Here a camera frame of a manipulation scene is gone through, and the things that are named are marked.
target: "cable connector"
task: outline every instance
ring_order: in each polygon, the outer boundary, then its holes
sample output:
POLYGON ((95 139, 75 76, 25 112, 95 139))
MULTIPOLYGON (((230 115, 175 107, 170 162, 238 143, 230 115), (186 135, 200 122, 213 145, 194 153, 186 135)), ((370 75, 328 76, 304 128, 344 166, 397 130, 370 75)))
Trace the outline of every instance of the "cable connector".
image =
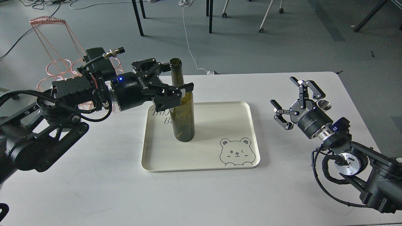
POLYGON ((125 52, 124 48, 120 47, 120 48, 115 49, 115 50, 110 49, 109 52, 104 53, 102 56, 105 59, 107 59, 107 58, 110 58, 110 57, 116 57, 118 54, 121 54, 121 53, 124 53, 124 52, 125 52))

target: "table leg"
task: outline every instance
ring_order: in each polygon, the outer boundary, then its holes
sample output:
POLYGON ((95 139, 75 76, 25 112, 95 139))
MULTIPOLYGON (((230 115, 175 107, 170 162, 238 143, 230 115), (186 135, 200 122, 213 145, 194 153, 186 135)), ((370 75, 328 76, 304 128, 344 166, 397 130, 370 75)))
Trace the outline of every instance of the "table leg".
POLYGON ((228 7, 229 0, 226 0, 224 10, 222 11, 222 17, 226 18, 226 8, 228 7))
POLYGON ((366 16, 366 18, 364 18, 359 25, 357 25, 355 27, 355 29, 353 30, 354 32, 358 32, 373 16, 374 14, 376 14, 376 12, 378 12, 378 10, 381 9, 381 7, 383 7, 385 5, 385 3, 387 3, 388 0, 381 0, 380 3, 378 3, 375 8, 366 16))
POLYGON ((209 0, 209 33, 212 33, 212 11, 213 11, 213 0, 209 0))
POLYGON ((264 31, 264 29, 263 29, 263 26, 264 26, 264 22, 265 22, 265 19, 267 18, 267 15, 268 15, 268 12, 269 12, 269 9, 271 8, 271 6, 272 6, 272 2, 273 2, 274 0, 271 0, 271 3, 269 3, 269 6, 268 6, 268 9, 267 9, 267 12, 265 13, 265 16, 264 16, 264 18, 263 18, 263 22, 261 23, 261 26, 260 26, 260 33, 262 33, 263 31, 264 31))
POLYGON ((144 19, 146 19, 145 10, 144 10, 144 3, 142 2, 142 0, 139 0, 139 6, 141 7, 142 17, 144 19))
POLYGON ((131 1, 133 2, 135 18, 137 19, 137 24, 138 24, 138 29, 139 29, 139 35, 140 35, 140 36, 144 36, 144 32, 142 31, 141 21, 139 20, 139 14, 138 14, 137 3, 135 2, 135 0, 131 0, 131 1))

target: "copper wire frame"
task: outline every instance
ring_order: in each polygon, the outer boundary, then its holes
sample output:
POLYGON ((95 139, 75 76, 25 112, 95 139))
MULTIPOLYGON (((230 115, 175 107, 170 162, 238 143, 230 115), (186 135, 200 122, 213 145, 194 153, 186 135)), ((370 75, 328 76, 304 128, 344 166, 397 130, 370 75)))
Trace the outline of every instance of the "copper wire frame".
MULTIPOLYGON (((86 53, 85 53, 84 49, 82 48, 82 46, 80 45, 77 37, 75 36, 75 34, 72 32, 72 30, 68 26, 67 22, 65 20, 62 20, 62 19, 59 19, 59 18, 56 18, 56 17, 53 17, 53 16, 40 16, 40 17, 37 17, 37 18, 35 18, 33 20, 30 20, 29 22, 30 22, 30 24, 32 26, 32 29, 35 31, 37 37, 39 38, 39 41, 41 42, 43 48, 45 49, 46 53, 48 54, 49 58, 51 59, 51 63, 49 63, 46 66, 46 73, 49 76, 44 78, 44 79, 42 79, 38 83, 38 85, 36 86, 36 90, 37 91, 39 91, 39 90, 43 91, 43 89, 41 87, 41 83, 43 81, 45 81, 46 79, 48 79, 48 78, 54 78, 54 80, 57 80, 57 78, 59 78, 59 79, 65 80, 66 78, 63 75, 66 74, 67 72, 69 72, 71 74, 70 78, 73 78, 73 77, 76 77, 76 76, 82 76, 82 74, 80 74, 79 72, 73 70, 73 67, 78 62, 81 62, 82 65, 84 65, 83 56, 86 55, 86 53), (75 47, 75 49, 77 51, 79 59, 74 61, 74 63, 71 63, 70 60, 62 58, 58 54, 58 52, 55 50, 55 48, 50 44, 49 40, 46 39, 46 37, 43 35, 43 33, 39 30, 39 25, 64 25, 66 27, 67 32, 68 32, 68 34, 69 34, 69 36, 71 38, 71 41, 73 42, 73 45, 74 45, 74 47, 75 47), (49 45, 49 47, 56 54, 58 59, 53 59, 53 57, 51 56, 49 50, 46 48, 45 43, 47 43, 49 45), (56 64, 57 61, 61 61, 64 64, 64 66, 66 67, 66 70, 64 70, 64 71, 60 70, 59 67, 56 64), (52 64, 56 67, 57 71, 59 72, 58 74, 51 74, 49 72, 49 66, 52 65, 52 64)), ((113 59, 117 60, 117 66, 115 66, 115 64, 111 60, 111 63, 113 65, 116 73, 117 74, 120 74, 119 72, 124 73, 119 59, 117 59, 117 58, 113 58, 113 59)), ((83 103, 83 104, 79 105, 80 108, 85 109, 85 110, 91 109, 91 106, 93 106, 92 101, 89 101, 89 102, 86 102, 86 103, 83 103)))

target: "chair leg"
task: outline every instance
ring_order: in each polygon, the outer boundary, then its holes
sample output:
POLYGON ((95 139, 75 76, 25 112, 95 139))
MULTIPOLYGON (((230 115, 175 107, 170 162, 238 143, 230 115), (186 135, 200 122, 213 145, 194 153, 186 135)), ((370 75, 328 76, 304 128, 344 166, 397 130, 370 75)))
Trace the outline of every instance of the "chair leg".
POLYGON ((226 18, 227 13, 226 13, 226 8, 228 6, 229 0, 226 0, 225 6, 224 6, 224 10, 222 12, 222 17, 226 18))
POLYGON ((388 0, 380 1, 375 8, 355 27, 354 32, 358 32, 373 16, 380 10, 388 0))
POLYGON ((264 19, 263 19, 263 22, 261 23, 261 26, 260 26, 260 33, 262 33, 263 31, 264 31, 264 29, 263 29, 263 25, 264 25, 264 22, 265 22, 265 19, 267 18, 267 15, 268 15, 268 12, 269 12, 269 9, 271 8, 271 5, 272 5, 272 2, 273 2, 274 0, 271 0, 271 3, 269 3, 269 6, 268 6, 268 9, 267 9, 267 12, 265 13, 265 16, 264 16, 264 19))
POLYGON ((209 0, 209 33, 212 33, 213 0, 209 0))
POLYGON ((142 0, 139 0, 139 6, 141 7, 142 17, 146 19, 147 17, 145 16, 144 3, 142 0))
POLYGON ((279 13, 280 13, 280 14, 283 13, 282 3, 283 3, 283 0, 281 0, 281 5, 279 6, 279 13))
POLYGON ((131 0, 131 1, 133 2, 135 18, 137 19, 139 35, 140 35, 140 36, 144 36, 144 32, 142 31, 141 21, 139 20, 139 14, 138 14, 137 3, 135 2, 136 0, 131 0))
POLYGON ((209 16, 209 0, 207 0, 207 16, 209 16))

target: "white cable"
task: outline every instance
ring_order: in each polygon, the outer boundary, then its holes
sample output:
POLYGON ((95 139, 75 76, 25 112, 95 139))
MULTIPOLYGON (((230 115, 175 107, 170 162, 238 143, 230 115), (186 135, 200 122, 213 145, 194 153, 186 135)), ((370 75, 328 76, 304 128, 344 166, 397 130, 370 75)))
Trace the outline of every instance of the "white cable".
POLYGON ((69 5, 70 9, 85 9, 85 8, 89 8, 89 7, 96 6, 96 5, 106 5, 106 4, 132 3, 132 2, 108 2, 108 3, 97 3, 97 4, 93 4, 93 5, 90 5, 90 6, 87 6, 87 7, 83 7, 83 8, 73 8, 73 7, 71 7, 71 5, 74 4, 76 1, 77 1, 77 0, 74 0, 74 1, 69 5))
POLYGON ((183 6, 183 7, 189 7, 189 6, 191 6, 192 3, 193 3, 193 0, 191 0, 190 3, 188 3, 187 0, 180 0, 178 2, 178 5, 183 6))
POLYGON ((185 31, 185 33, 186 33, 186 41, 187 41, 187 47, 189 48, 189 53, 190 53, 191 57, 193 58, 193 60, 194 60, 194 62, 195 62, 195 66, 197 67, 197 70, 201 70, 201 69, 202 69, 202 70, 204 70, 207 74, 209 74, 209 72, 208 72, 207 70, 205 70, 204 68, 198 68, 197 61, 195 61, 193 55, 191 54, 190 45, 189 45, 189 39, 188 39, 188 37, 187 37, 186 24, 184 23, 184 7, 185 7, 185 6, 183 6, 181 9, 183 10, 183 25, 184 25, 184 31, 185 31))
POLYGON ((391 0, 398 8, 402 10, 402 3, 399 0, 391 0))

